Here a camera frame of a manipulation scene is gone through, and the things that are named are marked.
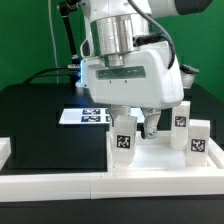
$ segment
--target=black cable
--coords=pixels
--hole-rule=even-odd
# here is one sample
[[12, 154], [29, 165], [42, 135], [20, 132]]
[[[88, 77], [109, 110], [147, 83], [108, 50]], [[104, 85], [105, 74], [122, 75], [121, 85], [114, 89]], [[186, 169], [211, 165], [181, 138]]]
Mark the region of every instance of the black cable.
[[168, 69], [170, 69], [173, 66], [173, 64], [174, 64], [175, 55], [176, 55], [176, 49], [175, 49], [175, 46], [174, 46], [172, 38], [170, 37], [168, 32], [159, 23], [157, 23], [153, 18], [151, 18], [146, 13], [144, 13], [132, 0], [128, 0], [128, 2], [140, 16], [142, 16], [149, 23], [154, 25], [158, 30], [160, 30], [160, 32], [164, 35], [164, 37], [166, 37], [166, 40], [168, 41], [169, 46], [171, 48], [171, 54], [172, 54], [171, 55], [171, 60], [170, 60], [169, 66], [168, 66]]
[[39, 71], [37, 73], [35, 73], [34, 75], [32, 75], [30, 78], [26, 79], [23, 84], [29, 84], [34, 78], [47, 73], [47, 72], [52, 72], [52, 71], [59, 71], [59, 70], [67, 70], [68, 67], [67, 66], [63, 66], [63, 67], [56, 67], [56, 68], [48, 68], [48, 69], [44, 69], [42, 71]]

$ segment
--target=black table surface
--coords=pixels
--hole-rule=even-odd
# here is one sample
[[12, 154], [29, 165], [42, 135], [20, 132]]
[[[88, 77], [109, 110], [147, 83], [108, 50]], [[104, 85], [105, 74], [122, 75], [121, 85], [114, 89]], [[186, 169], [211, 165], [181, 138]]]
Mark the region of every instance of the black table surface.
[[[194, 85], [185, 90], [191, 118], [211, 121], [211, 137], [224, 146], [224, 104]], [[0, 137], [12, 154], [0, 175], [107, 170], [108, 125], [59, 125], [64, 108], [95, 108], [69, 85], [12, 85], [0, 92]], [[159, 130], [169, 130], [171, 110]], [[0, 223], [223, 223], [224, 196], [186, 196], [0, 203]]]

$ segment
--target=green wall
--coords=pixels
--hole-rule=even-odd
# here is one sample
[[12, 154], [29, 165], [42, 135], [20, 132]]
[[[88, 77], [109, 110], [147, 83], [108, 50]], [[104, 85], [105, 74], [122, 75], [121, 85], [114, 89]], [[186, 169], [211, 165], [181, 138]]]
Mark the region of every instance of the green wall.
[[[59, 65], [67, 65], [70, 63], [70, 54], [63, 22], [56, 7], [58, 2], [61, 0], [52, 0], [58, 61]], [[173, 37], [180, 62], [200, 69], [196, 82], [224, 102], [223, 9], [224, 1], [214, 0], [202, 14], [158, 21]], [[82, 15], [73, 14], [71, 19], [76, 44], [80, 45], [84, 39]], [[0, 89], [21, 83], [33, 73], [49, 67], [55, 67], [55, 64], [48, 0], [1, 1]]]

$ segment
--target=white block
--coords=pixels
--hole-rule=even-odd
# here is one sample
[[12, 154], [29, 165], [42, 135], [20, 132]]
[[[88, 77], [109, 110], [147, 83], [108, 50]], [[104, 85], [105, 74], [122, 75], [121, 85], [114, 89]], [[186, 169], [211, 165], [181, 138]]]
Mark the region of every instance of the white block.
[[175, 150], [186, 150], [188, 139], [190, 102], [183, 101], [172, 111], [170, 146]]
[[111, 148], [114, 165], [126, 166], [133, 162], [137, 117], [118, 115], [111, 128]]
[[186, 165], [207, 166], [209, 135], [209, 121], [190, 120]]
[[209, 138], [210, 136], [210, 121], [205, 120], [190, 120], [189, 136]]
[[0, 170], [11, 154], [11, 145], [9, 138], [0, 138]]

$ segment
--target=white platform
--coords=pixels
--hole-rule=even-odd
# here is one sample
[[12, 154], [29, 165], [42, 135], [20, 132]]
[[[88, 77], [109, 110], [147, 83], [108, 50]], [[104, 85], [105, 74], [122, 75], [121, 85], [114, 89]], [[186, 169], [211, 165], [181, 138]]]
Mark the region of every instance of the white platform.
[[170, 132], [150, 141], [138, 133], [133, 164], [116, 168], [108, 144], [105, 173], [0, 176], [0, 201], [224, 194], [224, 152], [212, 139], [204, 168], [186, 167], [185, 153], [169, 141]]

